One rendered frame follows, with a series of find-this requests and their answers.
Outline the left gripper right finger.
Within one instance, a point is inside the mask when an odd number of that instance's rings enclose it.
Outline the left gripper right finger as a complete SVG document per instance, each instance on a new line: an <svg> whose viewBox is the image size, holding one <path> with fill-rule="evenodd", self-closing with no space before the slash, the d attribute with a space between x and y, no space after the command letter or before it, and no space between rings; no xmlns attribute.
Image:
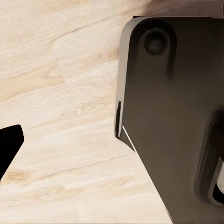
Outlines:
<svg viewBox="0 0 224 224"><path fill-rule="evenodd" d="M224 126L213 124L209 141L224 161Z"/></svg>

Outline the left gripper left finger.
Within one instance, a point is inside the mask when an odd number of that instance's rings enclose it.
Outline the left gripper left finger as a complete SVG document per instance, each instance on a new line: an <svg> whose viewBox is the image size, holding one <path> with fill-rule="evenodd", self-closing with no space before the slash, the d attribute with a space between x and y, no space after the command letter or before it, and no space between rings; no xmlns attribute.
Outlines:
<svg viewBox="0 0 224 224"><path fill-rule="evenodd" d="M0 129L0 180L24 142L21 125Z"/></svg>

